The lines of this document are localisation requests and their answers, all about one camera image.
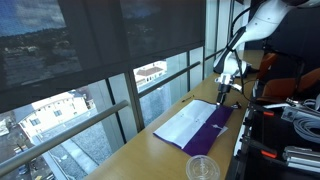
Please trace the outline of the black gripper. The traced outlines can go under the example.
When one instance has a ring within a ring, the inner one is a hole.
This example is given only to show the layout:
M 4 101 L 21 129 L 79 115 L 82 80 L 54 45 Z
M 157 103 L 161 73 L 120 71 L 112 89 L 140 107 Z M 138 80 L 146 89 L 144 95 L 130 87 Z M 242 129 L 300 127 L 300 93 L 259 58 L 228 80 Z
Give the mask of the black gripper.
M 231 89 L 241 92 L 242 87 L 234 82 L 235 76 L 231 74 L 222 73 L 215 82 L 218 83 L 218 95 L 217 95 L 217 105 L 222 105 L 227 98 L 227 94 Z

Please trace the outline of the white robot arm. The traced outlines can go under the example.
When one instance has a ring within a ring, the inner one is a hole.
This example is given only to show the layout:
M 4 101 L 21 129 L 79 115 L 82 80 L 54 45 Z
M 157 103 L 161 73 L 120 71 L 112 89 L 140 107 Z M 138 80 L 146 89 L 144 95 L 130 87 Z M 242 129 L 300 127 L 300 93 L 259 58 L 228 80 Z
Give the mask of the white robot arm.
M 313 8 L 320 0 L 266 0 L 263 2 L 246 26 L 241 27 L 216 58 L 213 71 L 219 74 L 217 104 L 222 105 L 226 94 L 234 85 L 234 79 L 240 77 L 250 66 L 232 53 L 242 43 L 269 37 L 279 26 L 286 14 L 295 8 Z

